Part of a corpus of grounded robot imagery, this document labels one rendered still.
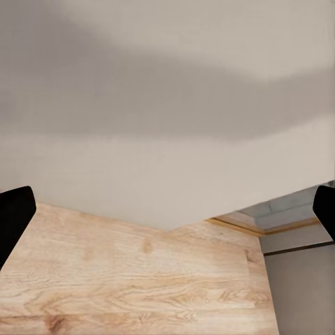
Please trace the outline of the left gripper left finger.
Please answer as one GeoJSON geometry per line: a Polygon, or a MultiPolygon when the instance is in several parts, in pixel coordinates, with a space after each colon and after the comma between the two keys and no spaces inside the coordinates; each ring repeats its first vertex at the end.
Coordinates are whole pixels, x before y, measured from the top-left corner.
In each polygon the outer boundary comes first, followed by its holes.
{"type": "Polygon", "coordinates": [[[36,213],[30,186],[0,193],[0,270],[36,213]]]}

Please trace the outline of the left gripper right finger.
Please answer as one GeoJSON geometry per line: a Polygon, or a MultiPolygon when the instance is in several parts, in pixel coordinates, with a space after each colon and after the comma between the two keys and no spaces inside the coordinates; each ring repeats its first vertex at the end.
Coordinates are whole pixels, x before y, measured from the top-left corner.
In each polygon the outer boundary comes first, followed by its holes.
{"type": "Polygon", "coordinates": [[[335,242],[335,188],[323,185],[318,187],[313,211],[335,242]]]}

